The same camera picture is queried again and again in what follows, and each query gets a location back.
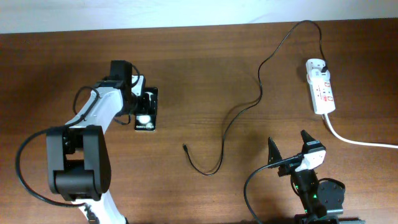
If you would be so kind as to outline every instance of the brown tabletop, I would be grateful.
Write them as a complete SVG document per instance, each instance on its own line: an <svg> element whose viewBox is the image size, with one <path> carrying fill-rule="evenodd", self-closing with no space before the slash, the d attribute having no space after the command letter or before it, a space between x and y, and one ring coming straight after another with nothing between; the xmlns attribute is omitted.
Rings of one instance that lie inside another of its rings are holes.
<svg viewBox="0 0 398 224"><path fill-rule="evenodd" d="M356 146L335 138L314 114L305 62L320 58L318 32L305 24L261 70L264 97L242 115L219 158L221 132L244 103L259 94L259 64L294 23L126 29L0 35L0 223L86 223L76 208L30 196L19 183L14 158L30 134L73 117L79 87L107 76L111 60L127 60L159 89L157 129L112 123L105 135L112 166L110 191L131 223L239 223L252 220L243 199L248 175L267 162L272 136L282 157L300 152L305 129L327 148L318 177L346 184L342 217L368 223L398 222L398 150ZM398 144L398 19L319 22L329 62L335 130L357 141ZM79 105L85 102L84 97ZM45 138L22 155L30 186L52 195L47 183ZM264 170L248 187L263 219L303 213L289 178Z"/></svg>

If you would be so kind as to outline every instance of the white power cord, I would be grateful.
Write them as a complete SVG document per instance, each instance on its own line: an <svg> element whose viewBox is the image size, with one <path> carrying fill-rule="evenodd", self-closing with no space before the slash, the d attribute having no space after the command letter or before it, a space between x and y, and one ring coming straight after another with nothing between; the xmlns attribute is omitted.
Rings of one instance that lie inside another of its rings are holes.
<svg viewBox="0 0 398 224"><path fill-rule="evenodd" d="M358 144L358 145L362 145L362 146L376 146L376 147L389 147L389 148L393 148L393 149L398 149L398 146L395 145L390 145L390 144L379 144L379 143L368 143L368 142L358 142L358 141L352 141L352 140L348 140L345 139L343 137L341 137L340 135L338 135L336 133L336 131L333 129L333 127L331 126L330 120L329 120L329 116L327 113L325 113L323 115L323 117L325 118L325 121L328 125L329 130L333 133L334 136L336 136L336 138L344 141L344 142L348 142L351 144Z"/></svg>

